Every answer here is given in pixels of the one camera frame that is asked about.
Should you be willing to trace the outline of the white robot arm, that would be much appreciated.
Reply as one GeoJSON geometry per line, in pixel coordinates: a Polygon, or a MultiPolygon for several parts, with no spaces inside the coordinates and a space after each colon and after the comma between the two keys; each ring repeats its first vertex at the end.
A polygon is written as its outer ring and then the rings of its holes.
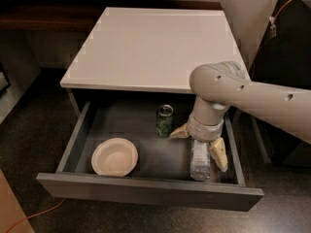
{"type": "Polygon", "coordinates": [[[224,115],[235,107],[298,139],[311,143],[311,91],[246,80],[238,63],[196,67],[190,74],[195,101],[188,122],[170,137],[193,137],[214,144],[221,137],[224,115]]]}

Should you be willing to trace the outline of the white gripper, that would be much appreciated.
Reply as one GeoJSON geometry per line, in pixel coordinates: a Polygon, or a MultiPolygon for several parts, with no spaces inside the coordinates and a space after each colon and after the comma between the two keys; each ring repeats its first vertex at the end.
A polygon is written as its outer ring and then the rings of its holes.
{"type": "Polygon", "coordinates": [[[227,170],[228,161],[225,150],[225,140],[220,137],[223,132],[224,121],[217,125],[205,125],[197,121],[193,115],[190,115],[187,124],[175,129],[169,137],[171,139],[186,139],[190,135],[197,141],[210,144],[209,152],[214,159],[217,167],[225,172],[227,170]]]}

